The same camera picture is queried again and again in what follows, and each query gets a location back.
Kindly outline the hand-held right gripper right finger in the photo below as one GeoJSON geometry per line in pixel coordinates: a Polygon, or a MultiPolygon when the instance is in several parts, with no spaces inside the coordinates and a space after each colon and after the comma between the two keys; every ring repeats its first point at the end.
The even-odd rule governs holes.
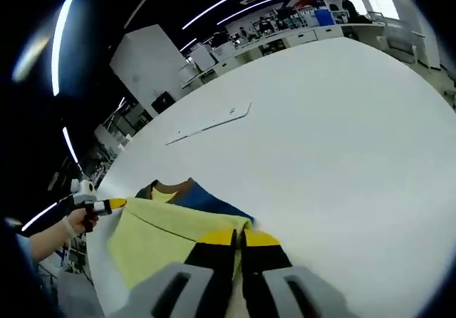
{"type": "Polygon", "coordinates": [[[338,289],[293,265],[265,232],[242,231],[242,279],[250,317],[355,317],[338,289]]]}

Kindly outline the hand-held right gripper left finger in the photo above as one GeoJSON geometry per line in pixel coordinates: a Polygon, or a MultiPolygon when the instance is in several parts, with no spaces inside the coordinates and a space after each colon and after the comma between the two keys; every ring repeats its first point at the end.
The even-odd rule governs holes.
{"type": "Polygon", "coordinates": [[[171,262],[133,287],[111,317],[224,317],[232,296],[235,229],[199,239],[183,263],[171,262]]]}

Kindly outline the person's left hand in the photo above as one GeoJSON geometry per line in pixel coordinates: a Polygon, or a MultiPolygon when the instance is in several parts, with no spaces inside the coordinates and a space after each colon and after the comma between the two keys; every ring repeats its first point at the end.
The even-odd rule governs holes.
{"type": "Polygon", "coordinates": [[[75,237],[86,231],[83,223],[85,217],[85,209],[76,209],[62,219],[63,226],[70,237],[75,237]]]}

